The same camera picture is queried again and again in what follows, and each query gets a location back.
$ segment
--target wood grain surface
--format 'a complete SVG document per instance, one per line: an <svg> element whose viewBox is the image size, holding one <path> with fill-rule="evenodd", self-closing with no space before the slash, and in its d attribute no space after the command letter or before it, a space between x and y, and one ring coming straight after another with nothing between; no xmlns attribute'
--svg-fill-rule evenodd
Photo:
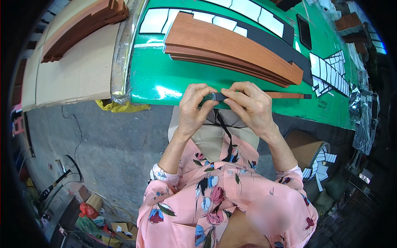
<svg viewBox="0 0 397 248"><path fill-rule="evenodd" d="M241 67L244 70L252 71L255 74L259 74L260 76L264 76L266 78L273 78L275 81L283 84L283 85L290 85L291 83L285 78L271 72L268 70L265 70L263 68L260 68L256 65L252 65L250 63L247 63L245 61L237 60L235 58L230 58L223 56L221 54L214 54L208 51L202 51L202 50L195 50L191 48L186 48L186 47L178 47L178 46L166 46L165 51L166 54L170 54L171 56L183 56L183 57L189 57L189 58L198 58L198 59L206 59L209 62L220 62L232 66L237 66Z"/></svg>
<svg viewBox="0 0 397 248"><path fill-rule="evenodd" d="M45 40L41 63L60 60L65 52L83 38L127 17L128 8L124 0L98 0L90 4L73 15Z"/></svg>
<svg viewBox="0 0 397 248"><path fill-rule="evenodd" d="M271 71L285 78L290 84L302 83L303 70L295 63L289 64L262 45L233 31L193 19L193 15L189 13L178 13L164 43L167 46L188 47L221 54Z"/></svg>

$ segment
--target pink blouse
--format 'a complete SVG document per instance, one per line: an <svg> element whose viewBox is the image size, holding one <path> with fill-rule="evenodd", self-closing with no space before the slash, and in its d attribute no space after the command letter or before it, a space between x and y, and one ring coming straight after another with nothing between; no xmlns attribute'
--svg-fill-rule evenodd
<svg viewBox="0 0 397 248"><path fill-rule="evenodd" d="M303 190L300 169L278 171L273 182L255 173L258 152L236 136L232 140L230 162L208 162L189 140L177 175L153 166L139 209L137 247L216 247L236 207L246 212L253 200L269 195L283 198L293 211L286 231L266 235L272 248L305 246L318 214ZM229 142L225 135L220 160Z"/></svg>

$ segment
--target woman's left hand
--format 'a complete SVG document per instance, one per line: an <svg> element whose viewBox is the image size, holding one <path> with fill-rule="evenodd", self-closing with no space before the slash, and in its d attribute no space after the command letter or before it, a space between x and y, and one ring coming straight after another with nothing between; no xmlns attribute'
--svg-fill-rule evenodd
<svg viewBox="0 0 397 248"><path fill-rule="evenodd" d="M201 109L198 109L203 98L211 93L218 92L205 83L190 84L179 103L179 127L178 131L186 138L191 138L203 125L208 113L218 101L208 100Z"/></svg>

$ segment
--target curved wood veneer panel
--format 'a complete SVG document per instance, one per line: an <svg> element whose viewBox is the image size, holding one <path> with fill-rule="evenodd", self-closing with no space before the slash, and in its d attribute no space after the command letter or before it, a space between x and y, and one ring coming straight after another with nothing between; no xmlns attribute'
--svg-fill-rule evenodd
<svg viewBox="0 0 397 248"><path fill-rule="evenodd" d="M244 61L285 78L290 85L302 83L303 70L295 63L286 62L262 45L233 31L193 19L190 13L178 13L164 43Z"/></svg>
<svg viewBox="0 0 397 248"><path fill-rule="evenodd" d="M77 42L96 30L128 17L124 0L98 0L87 6L61 27L43 44L41 63L60 60Z"/></svg>

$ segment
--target yellow bag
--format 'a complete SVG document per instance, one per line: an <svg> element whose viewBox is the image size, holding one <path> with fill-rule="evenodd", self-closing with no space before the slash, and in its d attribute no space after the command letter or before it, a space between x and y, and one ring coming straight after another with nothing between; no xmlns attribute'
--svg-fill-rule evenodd
<svg viewBox="0 0 397 248"><path fill-rule="evenodd" d="M121 240L118 240L118 239L115 238L115 237L112 237L112 238L110 239L110 243L109 243L109 238L102 236L102 241L103 241L105 244L109 244L109 246L111 246L111 247L113 247L113 248L119 248L119 247L121 246L121 243L122 243Z"/></svg>
<svg viewBox="0 0 397 248"><path fill-rule="evenodd" d="M126 102L125 106L118 104L117 102L111 102L105 106L103 106L103 101L102 100L95 100L96 104L98 104L98 106L105 111L112 111L112 113L133 113L133 112L138 112L138 111L142 111L142 110L149 110L150 109L150 105L149 104L142 104L142 105L133 105L130 102Z"/></svg>

